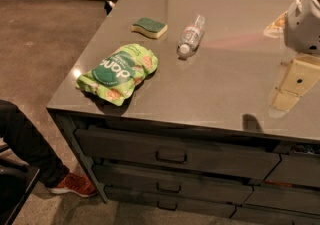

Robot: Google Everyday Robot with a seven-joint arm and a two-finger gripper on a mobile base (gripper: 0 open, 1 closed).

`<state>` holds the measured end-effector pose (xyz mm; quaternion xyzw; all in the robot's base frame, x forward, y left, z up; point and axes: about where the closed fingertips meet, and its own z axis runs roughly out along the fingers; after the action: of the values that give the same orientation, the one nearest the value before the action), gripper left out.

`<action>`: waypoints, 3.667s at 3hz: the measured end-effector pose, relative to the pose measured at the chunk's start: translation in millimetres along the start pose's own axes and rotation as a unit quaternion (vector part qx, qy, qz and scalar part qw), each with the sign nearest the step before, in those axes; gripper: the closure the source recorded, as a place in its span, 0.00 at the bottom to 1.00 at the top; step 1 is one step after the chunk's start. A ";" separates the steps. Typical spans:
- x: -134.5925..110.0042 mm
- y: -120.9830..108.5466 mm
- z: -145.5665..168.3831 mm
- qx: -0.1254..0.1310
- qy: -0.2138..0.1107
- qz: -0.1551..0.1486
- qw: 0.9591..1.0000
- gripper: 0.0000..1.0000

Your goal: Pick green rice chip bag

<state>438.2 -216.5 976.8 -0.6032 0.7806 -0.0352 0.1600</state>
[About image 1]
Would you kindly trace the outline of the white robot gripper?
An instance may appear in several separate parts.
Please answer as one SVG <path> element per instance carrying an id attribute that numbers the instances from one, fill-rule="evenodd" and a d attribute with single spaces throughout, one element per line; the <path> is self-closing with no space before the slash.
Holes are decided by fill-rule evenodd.
<path id="1" fill-rule="evenodd" d="M 299 52 L 277 87 L 272 107 L 288 112 L 320 80 L 320 0 L 295 0 L 285 20 L 285 44 Z"/>

